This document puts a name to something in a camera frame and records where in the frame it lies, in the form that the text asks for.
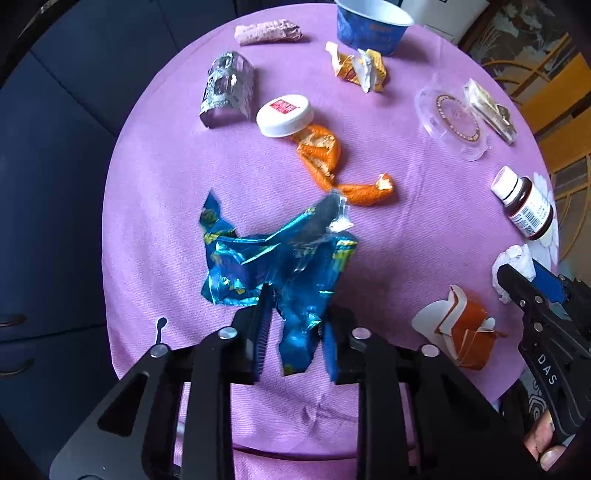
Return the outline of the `person right hand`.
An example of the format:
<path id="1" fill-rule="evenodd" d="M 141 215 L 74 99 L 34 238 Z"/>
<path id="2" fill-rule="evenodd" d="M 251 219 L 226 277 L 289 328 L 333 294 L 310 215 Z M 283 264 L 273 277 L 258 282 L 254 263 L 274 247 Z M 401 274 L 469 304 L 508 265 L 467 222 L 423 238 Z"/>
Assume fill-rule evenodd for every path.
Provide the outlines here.
<path id="1" fill-rule="evenodd" d="M 549 471 L 564 453 L 564 445 L 552 443 L 555 428 L 551 413 L 546 410 L 526 435 L 524 444 L 544 471 Z"/>

